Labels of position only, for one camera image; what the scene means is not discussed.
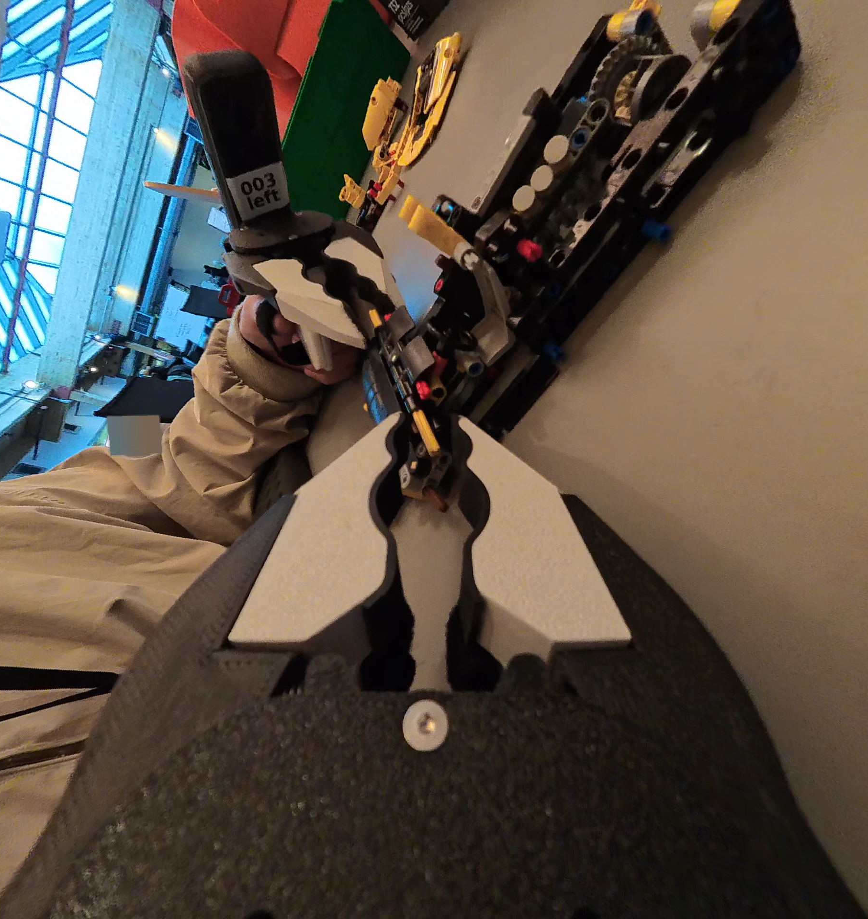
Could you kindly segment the green plastic bin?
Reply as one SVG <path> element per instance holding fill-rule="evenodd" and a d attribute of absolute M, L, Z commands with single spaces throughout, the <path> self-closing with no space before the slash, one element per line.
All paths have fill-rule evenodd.
<path fill-rule="evenodd" d="M 371 93 L 379 80 L 403 77 L 409 62 L 370 2 L 331 3 L 282 140 L 294 211 L 347 216 L 345 176 L 361 181 L 371 162 L 362 135 Z"/>

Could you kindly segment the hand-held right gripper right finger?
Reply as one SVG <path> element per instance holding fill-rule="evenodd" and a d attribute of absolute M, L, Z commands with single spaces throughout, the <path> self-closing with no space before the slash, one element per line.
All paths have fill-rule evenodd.
<path fill-rule="evenodd" d="M 470 419 L 453 421 L 470 527 L 448 619 L 451 689 L 491 691 L 515 658 L 627 647 L 631 630 L 560 491 Z"/>

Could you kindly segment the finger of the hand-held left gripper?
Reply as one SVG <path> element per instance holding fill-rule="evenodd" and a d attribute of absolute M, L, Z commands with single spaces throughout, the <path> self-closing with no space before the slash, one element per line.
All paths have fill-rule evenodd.
<path fill-rule="evenodd" d="M 256 263 L 254 270 L 274 290 L 279 312 L 297 326 L 307 351 L 331 351 L 333 343 L 367 347 L 346 305 L 309 280 L 298 260 L 269 259 Z"/>
<path fill-rule="evenodd" d="M 346 266 L 335 269 L 353 284 L 359 301 L 383 316 L 405 310 L 405 300 L 382 250 L 371 235 L 338 235 L 325 247 L 325 258 Z"/>

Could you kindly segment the person's left forearm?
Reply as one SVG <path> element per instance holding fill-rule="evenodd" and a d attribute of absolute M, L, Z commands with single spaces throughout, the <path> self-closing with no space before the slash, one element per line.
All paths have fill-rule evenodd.
<path fill-rule="evenodd" d="M 257 480 L 309 431 L 321 384 L 277 362 L 245 303 L 214 328 L 192 372 L 194 394 L 163 445 L 164 512 L 193 538 L 230 545 L 254 518 Z"/>

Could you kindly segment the dark toy set box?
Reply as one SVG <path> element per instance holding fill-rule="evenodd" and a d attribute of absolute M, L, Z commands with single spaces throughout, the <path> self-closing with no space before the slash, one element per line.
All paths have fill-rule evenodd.
<path fill-rule="evenodd" d="M 393 23 L 417 41 L 449 5 L 450 1 L 382 1 Z"/>

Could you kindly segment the yellow toy hood section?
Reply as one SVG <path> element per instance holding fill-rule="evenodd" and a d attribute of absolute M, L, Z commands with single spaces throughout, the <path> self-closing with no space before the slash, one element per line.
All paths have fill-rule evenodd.
<path fill-rule="evenodd" d="M 406 110 L 401 92 L 402 85 L 391 77 L 378 80 L 371 92 L 361 129 L 364 143 L 371 153 L 381 148 L 388 149 L 392 142 L 400 113 Z"/>

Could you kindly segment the yellow toy car side panel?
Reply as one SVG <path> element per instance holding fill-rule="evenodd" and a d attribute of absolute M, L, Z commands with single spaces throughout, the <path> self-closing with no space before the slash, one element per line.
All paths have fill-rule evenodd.
<path fill-rule="evenodd" d="M 412 109 L 396 145 L 397 167 L 410 167 L 436 140 L 462 65 L 463 45 L 456 31 L 439 40 L 419 66 Z"/>

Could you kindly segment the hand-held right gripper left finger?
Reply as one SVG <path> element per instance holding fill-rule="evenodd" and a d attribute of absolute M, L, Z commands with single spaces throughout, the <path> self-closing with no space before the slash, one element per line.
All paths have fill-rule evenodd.
<path fill-rule="evenodd" d="M 409 689 L 415 619 L 392 533 L 409 433 L 405 415 L 390 415 L 295 492 L 230 646 L 337 654 L 363 688 Z"/>

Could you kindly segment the tan board white stand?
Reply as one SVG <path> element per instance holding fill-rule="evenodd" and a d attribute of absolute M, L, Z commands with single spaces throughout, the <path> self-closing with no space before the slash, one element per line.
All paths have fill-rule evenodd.
<path fill-rule="evenodd" d="M 217 189 L 203 190 L 149 180 L 144 181 L 143 186 L 145 189 L 155 191 L 166 198 L 206 203 L 208 206 L 216 208 L 222 207 L 221 195 Z"/>

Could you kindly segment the person's left hand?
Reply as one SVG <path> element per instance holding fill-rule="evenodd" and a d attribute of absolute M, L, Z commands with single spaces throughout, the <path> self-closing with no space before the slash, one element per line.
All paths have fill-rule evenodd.
<path fill-rule="evenodd" d="M 294 370 L 322 385 L 336 385 L 357 374 L 363 361 L 361 349 L 333 342 L 333 364 L 330 370 L 320 370 L 306 364 L 301 354 L 301 337 L 295 324 L 267 300 L 247 296 L 237 307 L 234 320 L 250 348 L 262 358 L 279 367 Z"/>

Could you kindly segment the yellow toy beam red pins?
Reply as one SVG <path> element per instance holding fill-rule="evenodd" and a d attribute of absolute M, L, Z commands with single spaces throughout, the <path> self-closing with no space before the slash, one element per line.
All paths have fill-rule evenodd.
<path fill-rule="evenodd" d="M 370 184 L 367 196 L 373 207 L 384 210 L 390 202 L 399 199 L 405 188 L 403 171 L 398 165 L 384 169 Z"/>

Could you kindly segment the red plastic bin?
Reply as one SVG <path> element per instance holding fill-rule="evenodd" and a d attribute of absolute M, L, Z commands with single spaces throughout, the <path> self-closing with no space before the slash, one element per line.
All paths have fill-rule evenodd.
<path fill-rule="evenodd" d="M 267 70 L 284 135 L 329 1 L 175 1 L 172 41 L 179 64 L 196 53 L 243 50 Z"/>

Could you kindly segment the black toy car chassis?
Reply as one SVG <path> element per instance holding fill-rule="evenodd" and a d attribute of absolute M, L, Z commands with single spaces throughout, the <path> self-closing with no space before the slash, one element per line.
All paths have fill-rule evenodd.
<path fill-rule="evenodd" d="M 470 207 L 404 197 L 401 220 L 439 251 L 435 301 L 385 317 L 363 371 L 376 422 L 410 425 L 407 498 L 446 508 L 470 448 L 454 422 L 501 440 L 557 378 L 563 346 L 789 75 L 791 2 L 699 2 L 693 56 L 656 2 L 599 19 L 555 90 L 539 89 Z"/>

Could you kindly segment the grey desk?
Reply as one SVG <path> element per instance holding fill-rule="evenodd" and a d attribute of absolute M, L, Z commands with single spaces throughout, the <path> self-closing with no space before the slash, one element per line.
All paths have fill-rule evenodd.
<path fill-rule="evenodd" d="M 507 437 L 731 658 L 868 912 L 868 2 L 802 54 Z"/>

